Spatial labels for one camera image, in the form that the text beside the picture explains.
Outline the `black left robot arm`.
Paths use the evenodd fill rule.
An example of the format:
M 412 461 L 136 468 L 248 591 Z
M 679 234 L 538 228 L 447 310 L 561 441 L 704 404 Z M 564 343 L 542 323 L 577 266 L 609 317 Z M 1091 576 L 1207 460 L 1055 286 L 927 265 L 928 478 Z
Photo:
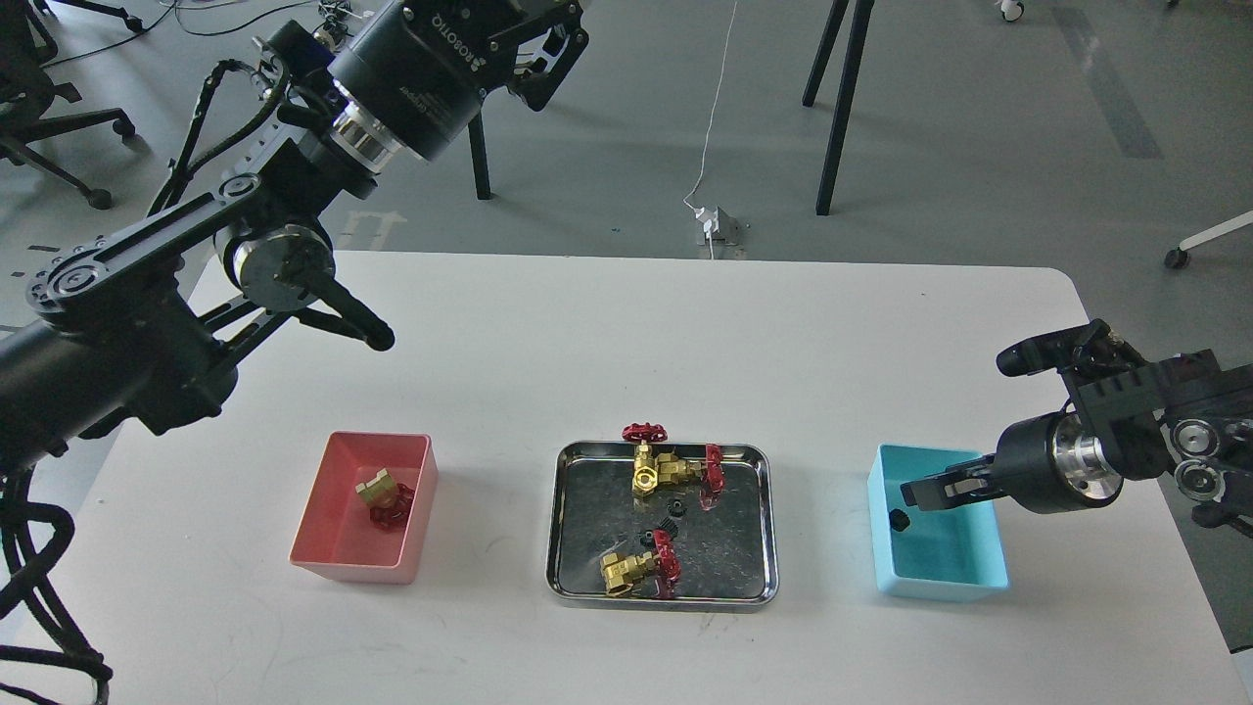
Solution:
M 432 162 L 472 134 L 487 197 L 482 105 L 505 88 L 541 111 L 589 34 L 583 1 L 393 1 L 340 53 L 299 23 L 259 41 L 259 111 L 200 157 L 218 74 L 200 91 L 184 149 L 147 217 L 28 278 L 33 324 L 3 341 L 3 612 L 23 605 L 53 650 L 3 660 L 79 671 L 94 700 L 112 669 L 49 575 L 66 553 L 66 508 L 28 496 L 34 470 L 135 418 L 153 435 L 221 414 L 237 367 L 287 321 L 393 347 L 393 331 L 336 280 L 320 214 L 367 198 L 395 153 Z

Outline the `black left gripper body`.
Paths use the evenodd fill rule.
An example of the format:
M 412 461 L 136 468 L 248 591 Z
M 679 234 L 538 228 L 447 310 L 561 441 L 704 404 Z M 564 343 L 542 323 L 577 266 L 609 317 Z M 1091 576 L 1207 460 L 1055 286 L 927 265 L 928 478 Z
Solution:
M 489 40 L 528 18 L 516 1 L 395 1 L 330 73 L 350 99 L 432 162 L 512 76 L 517 45 Z

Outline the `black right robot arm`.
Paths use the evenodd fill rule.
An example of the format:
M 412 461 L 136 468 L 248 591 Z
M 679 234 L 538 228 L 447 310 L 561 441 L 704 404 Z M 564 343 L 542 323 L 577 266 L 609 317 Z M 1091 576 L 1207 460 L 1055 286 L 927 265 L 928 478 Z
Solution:
M 1169 476 L 1204 528 L 1250 535 L 1249 366 L 1210 351 L 1146 359 L 1096 318 L 1007 347 L 1007 378 L 1055 371 L 1061 409 L 1019 421 L 997 450 L 905 482 L 903 502 L 950 510 L 1014 498 L 1035 513 L 1108 507 L 1125 482 Z

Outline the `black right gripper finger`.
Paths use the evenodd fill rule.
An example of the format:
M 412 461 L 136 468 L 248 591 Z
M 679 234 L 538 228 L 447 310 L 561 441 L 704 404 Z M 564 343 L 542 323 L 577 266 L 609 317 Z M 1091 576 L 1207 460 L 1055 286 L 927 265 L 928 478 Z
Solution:
M 952 510 L 999 497 L 999 490 L 974 488 L 959 492 L 955 486 L 903 486 L 903 502 L 920 510 Z
M 967 473 L 964 470 L 962 472 L 951 470 L 951 472 L 926 476 L 901 485 L 901 493 L 903 496 L 922 496 L 923 493 L 936 493 L 940 496 L 986 495 L 994 491 L 995 487 L 989 481 L 989 477 L 979 473 Z

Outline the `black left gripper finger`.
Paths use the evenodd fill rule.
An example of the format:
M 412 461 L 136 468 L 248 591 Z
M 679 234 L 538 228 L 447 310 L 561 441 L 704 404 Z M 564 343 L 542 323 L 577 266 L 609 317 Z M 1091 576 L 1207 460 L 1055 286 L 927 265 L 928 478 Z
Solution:
M 489 36 L 489 45 L 521 45 L 553 28 L 578 28 L 580 1 L 502 1 L 507 23 Z
M 524 40 L 536 39 L 533 30 L 521 38 L 500 33 L 487 38 L 485 93 L 505 90 L 533 111 L 543 111 L 589 44 L 583 28 L 553 28 L 528 58 L 520 58 Z

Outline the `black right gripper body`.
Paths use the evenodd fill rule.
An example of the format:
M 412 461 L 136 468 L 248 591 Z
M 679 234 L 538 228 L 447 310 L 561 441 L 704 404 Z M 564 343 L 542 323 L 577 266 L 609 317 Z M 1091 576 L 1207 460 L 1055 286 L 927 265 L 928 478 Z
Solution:
M 1124 478 L 1105 463 L 1100 440 L 1075 412 L 1051 412 L 1011 425 L 997 440 L 989 481 L 1035 513 L 1104 508 Z

